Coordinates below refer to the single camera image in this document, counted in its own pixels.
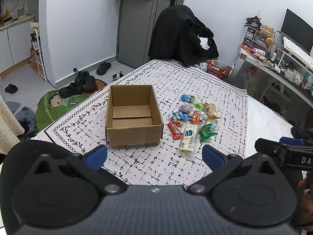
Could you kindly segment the person's hand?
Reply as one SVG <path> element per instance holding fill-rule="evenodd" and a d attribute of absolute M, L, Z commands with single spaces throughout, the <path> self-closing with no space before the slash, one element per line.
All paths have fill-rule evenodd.
<path fill-rule="evenodd" d="M 305 178 L 300 181 L 297 185 L 297 189 L 307 190 L 309 189 L 308 179 Z M 301 214 L 300 214 L 300 223 L 309 224 L 312 223 L 312 212 L 313 212 L 313 202 L 310 192 L 306 192 L 302 198 L 301 204 Z"/>

